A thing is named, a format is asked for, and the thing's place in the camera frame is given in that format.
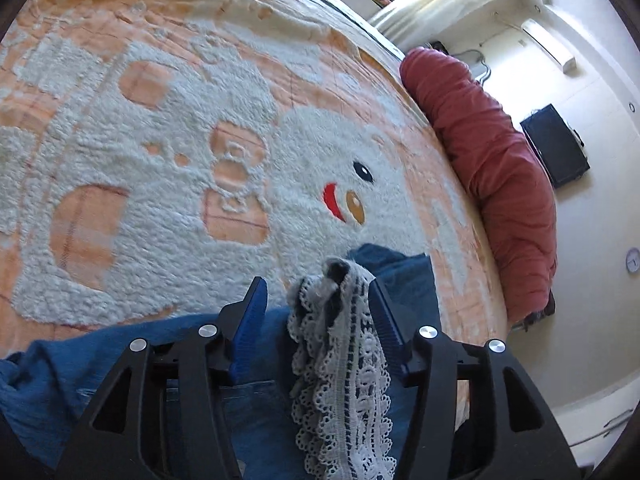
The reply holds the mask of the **orange white fleece blanket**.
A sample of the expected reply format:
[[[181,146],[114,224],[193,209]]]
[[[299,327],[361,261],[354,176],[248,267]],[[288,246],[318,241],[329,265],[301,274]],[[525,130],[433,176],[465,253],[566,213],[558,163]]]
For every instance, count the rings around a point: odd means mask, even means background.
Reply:
[[[494,259],[397,61],[313,1],[27,0],[1,44],[1,351],[269,301],[363,244],[431,257],[454,338]]]

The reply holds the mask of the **round wall clock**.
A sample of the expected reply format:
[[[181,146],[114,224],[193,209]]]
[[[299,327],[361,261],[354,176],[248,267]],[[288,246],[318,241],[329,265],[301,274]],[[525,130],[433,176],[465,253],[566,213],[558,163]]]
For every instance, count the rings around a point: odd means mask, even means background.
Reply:
[[[625,257],[625,266],[629,274],[636,274],[640,271],[640,249],[631,247]]]

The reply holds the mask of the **white air conditioner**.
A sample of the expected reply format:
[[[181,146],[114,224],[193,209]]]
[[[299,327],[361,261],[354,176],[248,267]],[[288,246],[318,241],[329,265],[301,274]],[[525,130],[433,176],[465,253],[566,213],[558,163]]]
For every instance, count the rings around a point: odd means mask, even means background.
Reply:
[[[563,74],[568,74],[576,68],[576,58],[573,51],[544,26],[528,18],[521,24],[520,29],[555,62]]]

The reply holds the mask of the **blue denim pants lace hem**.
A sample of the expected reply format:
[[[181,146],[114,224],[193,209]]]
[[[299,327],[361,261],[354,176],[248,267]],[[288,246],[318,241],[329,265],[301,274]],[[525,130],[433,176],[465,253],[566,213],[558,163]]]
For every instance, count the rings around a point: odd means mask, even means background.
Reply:
[[[367,244],[326,260],[269,310],[244,370],[221,391],[245,479],[389,479],[414,394],[390,378],[370,315],[381,282],[398,310],[439,320],[431,259]],[[1,362],[1,474],[50,479],[82,413],[136,339],[172,344],[212,314],[114,326],[62,341],[37,340]]]

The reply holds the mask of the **red rolled duvet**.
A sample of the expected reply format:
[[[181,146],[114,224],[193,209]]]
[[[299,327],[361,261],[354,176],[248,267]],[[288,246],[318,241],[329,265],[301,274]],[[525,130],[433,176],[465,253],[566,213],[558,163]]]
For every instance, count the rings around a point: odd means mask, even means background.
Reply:
[[[547,173],[524,133],[457,58],[416,48],[399,71],[477,206],[508,320],[518,324],[548,306],[558,265],[555,198]]]

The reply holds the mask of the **black television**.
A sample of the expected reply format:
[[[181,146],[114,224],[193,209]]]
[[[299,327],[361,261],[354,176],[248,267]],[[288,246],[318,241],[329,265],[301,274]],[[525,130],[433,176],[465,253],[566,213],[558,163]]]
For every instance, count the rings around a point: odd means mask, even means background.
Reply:
[[[582,138],[552,104],[526,117],[521,127],[554,188],[562,188],[590,169]]]

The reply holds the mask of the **white window curtain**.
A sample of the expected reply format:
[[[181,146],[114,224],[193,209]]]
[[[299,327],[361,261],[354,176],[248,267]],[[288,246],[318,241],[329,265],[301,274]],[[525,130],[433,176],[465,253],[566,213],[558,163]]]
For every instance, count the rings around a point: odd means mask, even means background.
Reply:
[[[394,0],[370,24],[401,51],[429,42],[495,0]]]

